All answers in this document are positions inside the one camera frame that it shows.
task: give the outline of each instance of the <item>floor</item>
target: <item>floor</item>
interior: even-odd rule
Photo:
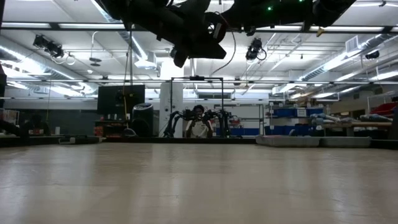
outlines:
[[[251,145],[0,149],[1,224],[398,223],[398,152]]]

